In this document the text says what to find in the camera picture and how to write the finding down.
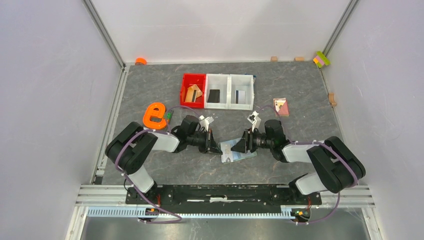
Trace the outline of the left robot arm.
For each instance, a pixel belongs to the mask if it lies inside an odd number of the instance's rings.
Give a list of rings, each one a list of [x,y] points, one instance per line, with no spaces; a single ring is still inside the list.
[[[105,155],[139,189],[139,199],[151,204],[157,198],[157,190],[144,167],[150,152],[180,153],[187,146],[194,146],[202,154],[222,155],[209,128],[212,121],[212,117],[187,115],[170,132],[146,128],[133,121],[107,145]]]

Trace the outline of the white bin right compartment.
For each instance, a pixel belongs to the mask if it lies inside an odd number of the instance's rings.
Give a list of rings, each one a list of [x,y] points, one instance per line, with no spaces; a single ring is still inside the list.
[[[255,98],[253,75],[230,74],[230,110],[251,111]]]

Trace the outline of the black card in bin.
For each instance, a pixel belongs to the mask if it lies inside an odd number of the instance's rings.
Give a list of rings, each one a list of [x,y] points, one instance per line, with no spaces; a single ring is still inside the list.
[[[207,95],[208,103],[220,103],[221,102],[221,91],[219,89],[210,89]]]

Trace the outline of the red plastic bin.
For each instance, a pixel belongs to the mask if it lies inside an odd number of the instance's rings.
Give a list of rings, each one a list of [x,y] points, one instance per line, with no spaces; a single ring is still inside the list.
[[[180,88],[180,104],[192,109],[205,106],[206,74],[184,73]]]

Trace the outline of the red playing card box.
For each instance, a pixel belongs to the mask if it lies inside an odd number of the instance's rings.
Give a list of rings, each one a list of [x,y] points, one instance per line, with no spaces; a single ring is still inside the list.
[[[273,106],[277,111],[278,116],[288,117],[290,115],[288,101],[286,98],[274,98]]]

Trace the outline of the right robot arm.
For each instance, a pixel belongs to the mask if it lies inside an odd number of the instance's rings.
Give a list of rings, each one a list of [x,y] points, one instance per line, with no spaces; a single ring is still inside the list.
[[[302,204],[315,192],[338,194],[356,186],[366,175],[364,165],[337,136],[323,141],[289,141],[281,121],[276,119],[267,120],[264,129],[264,133],[257,128],[246,129],[231,151],[247,154],[268,149],[279,162],[312,164],[314,172],[297,177],[289,184],[288,196],[295,204]]]

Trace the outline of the striped card in bin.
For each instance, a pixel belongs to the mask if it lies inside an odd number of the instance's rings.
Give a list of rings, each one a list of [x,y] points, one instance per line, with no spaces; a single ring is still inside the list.
[[[246,103],[246,91],[245,90],[235,90],[235,92],[234,92],[234,103],[235,104],[245,104]]]

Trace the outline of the multicolour toy brick stack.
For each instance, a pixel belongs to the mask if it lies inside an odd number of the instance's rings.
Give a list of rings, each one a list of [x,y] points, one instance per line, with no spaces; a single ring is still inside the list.
[[[331,64],[330,60],[321,51],[316,52],[316,55],[312,59],[312,61],[320,69],[324,66],[329,66]]]

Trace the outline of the wooden arch block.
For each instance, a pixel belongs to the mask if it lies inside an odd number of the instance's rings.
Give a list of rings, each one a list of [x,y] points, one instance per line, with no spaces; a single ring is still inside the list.
[[[329,101],[330,106],[332,108],[334,108],[334,107],[336,107],[338,105],[338,103],[336,102],[336,99],[335,99],[335,94],[333,92],[330,92],[328,94],[328,101]]]

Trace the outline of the white bin compartment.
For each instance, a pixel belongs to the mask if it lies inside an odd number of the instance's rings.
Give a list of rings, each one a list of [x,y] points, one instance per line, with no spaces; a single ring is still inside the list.
[[[205,109],[228,109],[229,79],[229,74],[206,74],[204,91]]]
[[[230,74],[230,110],[251,111],[255,98],[253,75]]]

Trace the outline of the silver credit card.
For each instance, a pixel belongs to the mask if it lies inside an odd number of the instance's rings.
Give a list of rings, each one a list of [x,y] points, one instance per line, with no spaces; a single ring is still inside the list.
[[[227,140],[219,143],[219,147],[222,150],[221,162],[225,163],[233,163],[239,161],[242,156],[240,152],[231,151],[231,147],[237,143],[236,139]]]

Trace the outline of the orange tape roll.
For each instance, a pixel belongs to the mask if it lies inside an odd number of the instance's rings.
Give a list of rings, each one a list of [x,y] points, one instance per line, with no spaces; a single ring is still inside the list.
[[[147,60],[142,58],[142,57],[138,57],[135,59],[134,62],[135,65],[146,65],[147,64]]]

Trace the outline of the gold credit card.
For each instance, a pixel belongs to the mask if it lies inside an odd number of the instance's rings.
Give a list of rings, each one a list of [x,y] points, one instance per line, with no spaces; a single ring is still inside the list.
[[[203,95],[203,92],[201,91],[201,89],[199,88],[199,91],[197,92],[197,98],[201,97]]]
[[[193,103],[198,97],[199,87],[196,84],[189,86],[186,90],[185,102]]]

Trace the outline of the orange curved toy track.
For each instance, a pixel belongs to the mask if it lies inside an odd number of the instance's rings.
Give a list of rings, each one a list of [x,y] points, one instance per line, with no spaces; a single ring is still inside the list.
[[[147,107],[142,122],[149,129],[163,130],[167,126],[165,113],[165,105],[161,102],[154,102]]]

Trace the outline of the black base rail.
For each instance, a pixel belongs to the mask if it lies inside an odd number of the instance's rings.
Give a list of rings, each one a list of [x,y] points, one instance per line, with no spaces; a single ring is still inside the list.
[[[194,184],[155,185],[143,194],[160,206],[176,206],[185,203],[266,202],[271,205],[321,205],[319,192],[302,195],[285,184]]]

